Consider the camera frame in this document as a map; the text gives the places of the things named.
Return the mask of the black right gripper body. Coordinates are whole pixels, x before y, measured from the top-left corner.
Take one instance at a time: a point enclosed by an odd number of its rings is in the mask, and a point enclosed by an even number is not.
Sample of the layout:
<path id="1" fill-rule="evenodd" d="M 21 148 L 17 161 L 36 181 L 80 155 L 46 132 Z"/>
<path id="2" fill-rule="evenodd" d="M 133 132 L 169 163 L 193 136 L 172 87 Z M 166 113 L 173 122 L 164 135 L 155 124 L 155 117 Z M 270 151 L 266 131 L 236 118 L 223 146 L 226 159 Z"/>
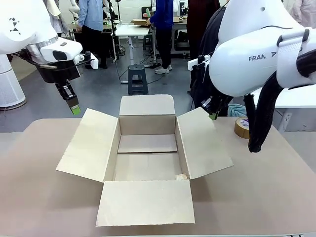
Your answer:
<path id="1" fill-rule="evenodd" d="M 228 114 L 228 104 L 232 101 L 231 96 L 211 96 L 201 102 L 201 107 L 210 113 L 215 113 L 219 109 L 218 115 Z"/>

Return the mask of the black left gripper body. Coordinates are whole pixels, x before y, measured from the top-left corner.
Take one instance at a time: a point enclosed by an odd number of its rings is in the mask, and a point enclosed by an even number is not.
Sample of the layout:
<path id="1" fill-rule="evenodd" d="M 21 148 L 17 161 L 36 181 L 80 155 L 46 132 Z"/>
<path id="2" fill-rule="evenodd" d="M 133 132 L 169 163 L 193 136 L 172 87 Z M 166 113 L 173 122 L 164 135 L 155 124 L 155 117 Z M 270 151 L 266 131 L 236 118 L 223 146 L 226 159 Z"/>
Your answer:
<path id="1" fill-rule="evenodd" d="M 60 61 L 50 64 L 56 69 L 36 66 L 41 77 L 46 83 L 63 83 L 80 77 L 79 71 L 73 61 Z"/>

